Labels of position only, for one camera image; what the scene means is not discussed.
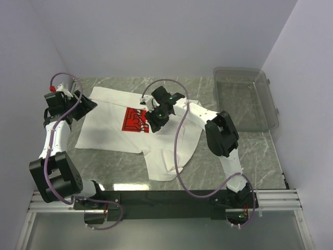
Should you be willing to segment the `white t-shirt red print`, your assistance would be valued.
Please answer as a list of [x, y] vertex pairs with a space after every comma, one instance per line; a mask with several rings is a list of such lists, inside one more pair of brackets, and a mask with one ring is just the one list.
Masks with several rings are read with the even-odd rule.
[[98, 106], [85, 116], [75, 148], [142, 153], [150, 180], [172, 181], [194, 154], [202, 128], [185, 120], [174, 154], [175, 134], [182, 118], [171, 116], [161, 130], [152, 133], [140, 97], [137, 93], [94, 87], [90, 99]]

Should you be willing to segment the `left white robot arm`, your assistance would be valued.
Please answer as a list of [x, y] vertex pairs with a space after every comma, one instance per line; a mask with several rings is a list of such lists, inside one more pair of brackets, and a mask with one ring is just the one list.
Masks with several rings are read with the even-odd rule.
[[48, 107], [44, 111], [45, 144], [37, 160], [30, 162], [29, 171], [46, 203], [64, 201], [67, 197], [85, 196], [91, 209], [99, 209], [104, 196], [96, 181], [82, 180], [67, 153], [68, 138], [74, 120], [78, 121], [97, 107], [97, 103], [80, 91], [67, 95], [65, 91], [46, 94]]

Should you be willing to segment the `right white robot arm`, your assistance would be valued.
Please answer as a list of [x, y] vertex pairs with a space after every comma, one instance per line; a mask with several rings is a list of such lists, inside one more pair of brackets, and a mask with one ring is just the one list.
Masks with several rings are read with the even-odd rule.
[[152, 96], [141, 96], [140, 103], [146, 105], [145, 117], [153, 132], [159, 131], [169, 121], [170, 115], [180, 116], [202, 128], [206, 133], [209, 150], [219, 158], [226, 181], [226, 205], [243, 208], [252, 200], [250, 182], [244, 177], [238, 154], [239, 135], [226, 111], [216, 112], [190, 101], [180, 93], [170, 94], [162, 86]]

